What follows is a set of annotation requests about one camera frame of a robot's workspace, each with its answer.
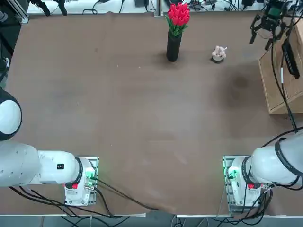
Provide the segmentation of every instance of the small figurine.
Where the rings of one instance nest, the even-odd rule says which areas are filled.
[[[212,53],[212,61],[215,63],[221,63],[224,58],[226,58],[225,50],[227,50],[227,47],[223,48],[221,46],[216,46],[214,52]]]

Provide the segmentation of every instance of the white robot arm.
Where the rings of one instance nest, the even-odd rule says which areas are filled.
[[[228,169],[236,206],[251,206],[262,185],[302,184],[303,133],[281,138],[272,146],[256,149],[251,156],[239,156]]]
[[[95,203],[96,170],[89,159],[65,151],[43,150],[10,140],[19,130],[22,112],[17,100],[0,88],[0,187],[64,184],[65,202]]]

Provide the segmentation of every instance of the tabletop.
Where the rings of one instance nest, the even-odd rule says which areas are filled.
[[[216,215],[222,156],[250,155],[291,128],[286,115],[267,112],[258,68],[267,40],[257,36],[249,45],[254,16],[192,14],[175,63],[165,58],[164,18],[31,18],[21,28],[7,85],[23,111],[14,140],[98,156],[102,180],[149,206]],[[228,47],[221,64],[210,61],[216,45]],[[33,187],[64,199],[62,185]],[[147,211],[103,192],[115,214]],[[0,214],[61,213],[6,188],[0,197]],[[223,197],[220,213],[228,214]],[[302,202],[302,192],[274,189],[268,213],[302,215],[296,207]],[[105,213],[100,200],[88,208]]]

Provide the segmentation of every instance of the cable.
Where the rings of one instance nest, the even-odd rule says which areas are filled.
[[[127,218],[125,218],[125,219],[123,219],[122,221],[118,222],[117,224],[114,224],[114,225],[111,226],[111,227],[116,227],[116,226],[122,224],[123,222],[125,222],[126,220],[128,220],[129,218],[130,218],[130,216],[128,216]]]
[[[271,185],[271,186],[269,187],[269,189],[267,189],[266,191],[264,191],[264,192],[263,192],[263,193],[262,193],[262,194],[253,202],[253,204],[252,204],[250,210],[247,212],[247,214],[245,215],[245,217],[239,219],[238,221],[229,221],[227,218],[225,218],[223,221],[220,221],[220,220],[217,220],[217,219],[214,219],[214,218],[211,218],[211,219],[214,220],[214,221],[217,221],[217,222],[221,222],[221,223],[230,223],[230,224],[232,224],[232,225],[237,225],[237,224],[239,224],[240,222],[243,222],[244,220],[252,219],[252,218],[257,218],[257,217],[259,217],[259,216],[261,216],[261,219],[262,219],[263,216],[264,216],[264,212],[265,212],[266,208],[268,207],[268,205],[269,205],[269,203],[271,202],[271,199],[272,199],[272,197],[273,197],[273,192],[272,192],[272,190],[271,190],[272,187],[274,187],[274,185]],[[268,191],[270,191],[270,197],[269,197],[267,203],[264,205],[263,210],[262,210],[259,214],[257,213],[257,214],[254,214],[254,215],[249,216],[249,213],[250,213],[251,210],[254,208],[256,202],[258,202],[259,199],[260,199],[263,195],[266,195]],[[258,224],[259,222],[260,222],[260,220],[259,220],[257,223],[254,223],[254,224],[250,224],[250,223],[245,223],[245,224],[247,224],[247,225],[256,225],[256,224]]]
[[[231,4],[232,7],[235,9],[235,11],[238,11],[238,10],[237,10],[237,7],[236,7],[232,2],[226,1],[226,0],[222,0],[222,1],[225,1],[225,2],[227,2],[228,4]]]
[[[120,10],[119,10],[119,13],[121,13],[123,3],[124,3],[124,0],[121,1],[121,7],[120,7]]]
[[[70,224],[72,224],[72,226],[79,227],[76,223],[73,223],[73,222],[69,221],[65,217],[61,216],[61,218],[63,218],[64,220],[66,220],[67,222],[69,222]]]
[[[272,45],[271,45],[271,66],[272,66],[272,70],[273,70],[273,73],[274,73],[274,77],[275,77],[275,81],[276,81],[276,85],[278,87],[278,90],[280,92],[280,95],[282,96],[283,98],[283,101],[286,105],[286,108],[287,108],[287,112],[288,112],[288,116],[289,116],[289,119],[293,125],[293,129],[295,129],[295,132],[297,133],[298,132],[298,129],[297,129],[297,125],[295,123],[295,120],[294,120],[294,116],[289,108],[289,105],[287,103],[287,100],[285,98],[285,96],[283,95],[283,92],[281,90],[281,87],[279,85],[279,82],[278,82],[278,79],[277,79],[277,76],[276,76],[276,70],[275,70],[275,65],[274,65],[274,45],[275,45],[275,32],[276,32],[276,28],[274,28],[273,30],[273,40],[272,40]]]
[[[296,24],[298,24],[298,22],[301,20],[302,16],[303,16],[303,10],[302,10],[302,13],[301,13],[299,19],[294,23],[293,26],[296,26]]]
[[[17,189],[13,188],[13,187],[9,187],[9,188],[10,188],[11,190],[13,190],[15,193],[17,193],[18,195],[20,195],[20,196],[22,196],[22,197],[24,197],[24,198],[26,198],[26,199],[29,199],[29,200],[32,200],[32,201],[36,201],[36,202],[39,202],[39,203],[42,203],[42,204],[50,205],[50,206],[56,206],[56,205],[54,205],[54,204],[52,204],[52,203],[48,203],[48,202],[45,202],[45,201],[41,201],[41,200],[37,200],[37,199],[33,199],[33,198],[31,198],[31,197],[28,197],[28,196],[24,195],[23,193],[19,192]],[[84,209],[84,208],[82,208],[82,207],[77,207],[77,206],[62,204],[62,203],[60,203],[60,202],[58,202],[58,201],[56,201],[56,200],[51,200],[51,201],[60,204],[60,206],[64,206],[64,207],[73,207],[73,208],[78,209],[78,210],[83,210],[83,211],[86,211],[86,212],[89,212],[89,213],[98,214],[98,215],[101,215],[101,216],[110,218],[110,216],[108,216],[108,215],[101,214],[101,213],[99,213],[99,212],[95,212],[95,211],[92,211],[92,210]]]
[[[272,143],[273,141],[277,140],[278,138],[280,138],[280,137],[282,137],[282,136],[285,136],[285,135],[287,135],[287,134],[289,134],[289,133],[292,133],[292,132],[295,132],[295,129],[291,129],[291,130],[285,131],[285,132],[281,133],[280,135],[275,136],[275,137],[272,138],[270,141],[268,141],[267,143],[265,143],[265,144],[262,146],[262,148],[263,148],[263,147],[266,147],[268,144]]]
[[[103,203],[104,203],[104,206],[105,206],[105,209],[106,209],[108,215],[109,215],[110,217],[113,217],[114,215],[109,211],[109,208],[108,208],[108,206],[107,206],[107,203],[106,203],[106,201],[105,201],[105,198],[104,198],[102,192],[101,192],[98,188],[95,188],[95,190],[96,190],[96,191],[98,192],[98,194],[101,196],[101,198],[102,198],[102,200],[103,200]]]
[[[250,169],[248,171],[248,177],[250,176],[250,171],[251,171],[251,166]],[[242,207],[242,213],[244,212],[244,208],[245,208],[245,201],[246,201],[246,190],[247,190],[247,182],[246,182],[246,186],[245,186],[245,193],[244,193],[244,202],[243,202],[243,207]]]
[[[83,221],[84,219],[88,219],[90,217],[83,217],[81,218],[79,221],[77,221],[75,224],[73,224],[71,227],[77,226],[77,224],[79,224],[81,221]]]
[[[56,206],[56,207],[58,207],[59,209],[61,209],[61,210],[62,210],[64,213],[66,213],[69,217],[77,217],[77,218],[80,218],[81,220],[89,218],[89,217],[80,217],[80,216],[78,216],[77,214],[75,214],[75,213],[70,209],[70,207],[67,207],[65,204],[60,203],[60,202],[55,201],[55,200],[50,200],[50,199],[44,197],[43,195],[40,195],[38,192],[36,192],[36,191],[34,191],[34,190],[32,190],[32,189],[29,189],[29,190],[32,191],[32,192],[34,192],[34,193],[36,193],[38,196],[35,196],[35,195],[32,195],[32,194],[26,192],[21,186],[20,186],[20,189],[21,189],[25,194],[27,194],[27,195],[30,195],[30,196],[35,197],[35,198],[40,198],[40,199],[44,199],[44,200],[49,201],[49,202],[52,203],[54,206]],[[68,212],[66,212],[64,209],[62,209],[59,205],[55,204],[54,202],[58,203],[60,206],[66,207],[74,216],[70,215]],[[76,223],[73,223],[73,222],[67,220],[67,219],[64,218],[64,217],[62,217],[62,218],[63,218],[64,220],[68,221],[69,223],[73,224],[73,226],[79,227],[79,226],[77,226],[77,224],[78,224],[81,220],[79,220],[79,221],[76,222]],[[96,219],[96,220],[98,220],[98,221],[100,221],[100,222],[102,222],[102,223],[105,224],[107,227],[116,227],[116,226],[120,225],[121,223],[125,222],[126,220],[128,220],[130,217],[125,218],[124,220],[118,222],[117,224],[115,224],[115,225],[113,225],[113,226],[110,226],[107,222],[105,222],[105,221],[103,221],[103,220],[101,220],[101,219],[99,219],[99,218],[96,218],[96,217],[92,217],[92,218],[93,218],[93,219]]]
[[[205,8],[204,6],[201,6],[201,8],[205,9],[206,11],[208,11],[207,8]]]
[[[203,218],[203,220],[200,221],[200,223],[197,225],[197,227],[200,227],[200,225],[204,222],[204,221],[207,221],[207,227],[209,226],[209,222],[208,222],[208,219],[207,218]]]
[[[92,180],[97,180],[97,181],[99,181],[100,183],[104,184],[105,186],[109,187],[110,189],[116,191],[117,193],[121,194],[121,195],[124,196],[125,198],[127,198],[127,199],[129,199],[129,200],[131,200],[131,201],[133,201],[133,202],[135,202],[135,203],[137,203],[138,205],[140,205],[140,206],[142,206],[142,207],[144,207],[144,208],[147,208],[147,209],[149,209],[149,210],[159,210],[158,208],[153,208],[153,207],[147,206],[147,205],[145,205],[145,204],[143,204],[143,203],[141,203],[141,202],[139,202],[139,201],[133,199],[132,197],[130,197],[130,196],[124,194],[123,192],[121,192],[121,191],[117,190],[116,188],[110,186],[109,184],[105,183],[104,181],[101,181],[101,180],[99,180],[99,179],[97,179],[97,178],[95,178],[95,177],[91,177],[91,179],[92,179]]]
[[[57,5],[57,7],[51,12],[51,15],[56,11],[56,9],[58,9],[59,5]]]
[[[209,4],[210,4],[211,7],[212,7],[213,12],[214,12],[214,6],[212,5],[212,2],[211,2],[210,0],[208,0],[208,1],[209,1]]]
[[[91,9],[84,9],[82,11],[82,14],[84,14],[85,11],[91,11],[93,13],[93,15],[97,15],[98,14],[98,11],[96,11],[94,8],[95,6],[98,4],[98,3],[101,3],[99,0],[95,2],[95,4],[93,5],[93,8]]]
[[[155,8],[155,6],[154,6],[152,0],[151,0],[151,5],[152,5],[152,7],[153,7],[153,10],[156,12],[156,8]]]

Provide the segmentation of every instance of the black vase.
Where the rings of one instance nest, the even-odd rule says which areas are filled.
[[[169,61],[176,61],[179,56],[180,44],[181,44],[182,34],[178,37],[175,37],[172,32],[169,30],[167,38],[167,49],[166,57]]]

